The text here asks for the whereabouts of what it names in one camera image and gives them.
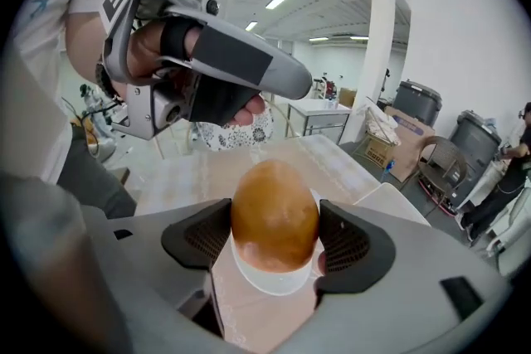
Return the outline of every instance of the cardboard box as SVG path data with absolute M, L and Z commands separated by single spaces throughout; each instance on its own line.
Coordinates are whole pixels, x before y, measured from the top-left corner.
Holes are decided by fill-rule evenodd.
M 435 130 L 391 106 L 385 108 L 385 113 L 398 123 L 395 132 L 402 143 L 394 148 L 395 165 L 391 174 L 403 182 L 417 167 L 424 140 L 435 135 Z
M 370 138 L 367 149 L 365 149 L 365 156 L 381 168 L 385 168 L 393 159 L 394 148 L 388 143 Z
M 346 106 L 348 108 L 352 108 L 352 105 L 354 105 L 354 101 L 356 99 L 356 90 L 346 89 L 345 87 L 342 87 L 339 90 L 339 103 L 343 106 Z

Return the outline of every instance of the gray pants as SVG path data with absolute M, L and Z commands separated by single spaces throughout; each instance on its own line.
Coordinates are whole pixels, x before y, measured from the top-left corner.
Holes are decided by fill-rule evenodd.
M 136 202 L 119 180 L 90 155 L 81 127 L 72 126 L 72 145 L 57 184 L 81 205 L 100 208 L 107 218 L 134 215 Z

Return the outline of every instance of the trash can lid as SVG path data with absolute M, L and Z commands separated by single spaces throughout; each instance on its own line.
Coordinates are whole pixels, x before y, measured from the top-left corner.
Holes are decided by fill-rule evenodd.
M 400 86 L 406 87 L 408 89 L 412 90 L 418 90 L 419 92 L 422 92 L 423 95 L 429 96 L 430 98 L 434 99 L 437 102 L 437 110 L 441 110 L 442 107 L 442 98 L 439 92 L 436 92 L 433 89 L 430 89 L 429 87 L 426 87 L 424 85 L 419 85 L 418 83 L 415 83 L 414 81 L 401 81 Z
M 485 125 L 485 119 L 476 114 L 474 111 L 470 111 L 467 109 L 466 111 L 460 113 L 459 117 L 457 117 L 457 123 L 461 124 L 463 119 L 467 119 L 475 126 L 483 129 L 497 144 L 501 143 L 501 137 L 496 133 L 496 130 L 487 127 Z

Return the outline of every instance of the person in black clothes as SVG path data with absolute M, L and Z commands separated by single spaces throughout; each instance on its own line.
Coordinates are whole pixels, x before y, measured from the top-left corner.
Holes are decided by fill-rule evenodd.
M 524 189 L 525 179 L 531 173 L 531 102 L 524 109 L 525 130 L 516 148 L 501 148 L 500 159 L 510 159 L 507 172 L 493 191 L 472 211 L 458 213 L 455 220 L 466 230 L 470 242 L 483 234 L 496 216 Z

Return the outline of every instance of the black pants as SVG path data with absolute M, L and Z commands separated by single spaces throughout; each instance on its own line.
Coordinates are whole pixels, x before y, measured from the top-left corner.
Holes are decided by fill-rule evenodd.
M 136 202 L 120 181 L 90 155 L 81 127 L 72 126 L 72 144 L 57 185 L 81 205 L 100 208 L 107 218 L 134 215 Z
M 461 224 L 464 227 L 472 225 L 470 230 L 470 236 L 472 239 L 478 237 L 482 232 L 487 230 L 490 226 L 490 223 L 496 218 L 496 216 L 509 204 L 514 198 L 516 198 L 520 192 L 524 189 L 524 185 L 517 190 L 515 188 L 518 185 L 508 185 L 504 184 L 506 182 L 502 181 L 496 185 L 492 192 L 481 202 L 474 210 L 466 213 L 463 216 Z M 506 187 L 512 187 L 511 190 L 506 190 Z

